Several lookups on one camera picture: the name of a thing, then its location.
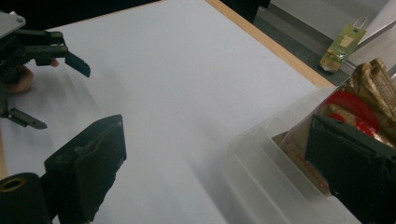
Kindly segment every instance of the yellow label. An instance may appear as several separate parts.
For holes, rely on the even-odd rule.
[[[352,41],[353,41],[354,39],[355,39],[355,38],[352,38],[352,37],[350,37],[350,36],[345,35],[344,38],[341,40],[340,45],[341,45],[342,47],[344,47],[344,48],[347,48],[347,47],[350,45],[350,43],[352,43]]]

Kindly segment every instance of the finger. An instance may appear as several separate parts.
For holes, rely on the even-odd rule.
[[[8,83],[5,85],[6,91],[17,93],[28,91],[33,81],[33,72],[24,65],[17,67],[17,72],[21,74],[20,79],[16,83]]]
[[[57,67],[59,65],[59,62],[56,59],[51,59],[50,60],[50,65],[52,67]]]

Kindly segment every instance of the snack bag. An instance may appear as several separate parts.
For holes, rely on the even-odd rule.
[[[341,120],[396,150],[396,86],[379,59],[359,65],[312,114]],[[327,181],[304,158],[312,114],[291,128],[279,147],[329,194]]]

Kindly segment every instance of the white table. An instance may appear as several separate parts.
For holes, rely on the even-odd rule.
[[[1,120],[9,175],[43,162],[97,119],[122,114],[128,159],[98,223],[238,223],[221,165],[228,143],[313,91],[207,2],[167,0],[57,28],[91,66],[36,67],[11,106],[48,124]]]

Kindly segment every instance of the plastic container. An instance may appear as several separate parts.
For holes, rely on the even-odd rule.
[[[248,222],[359,223],[335,197],[324,196],[272,140],[306,117],[334,90],[310,93],[231,142],[224,173]]]

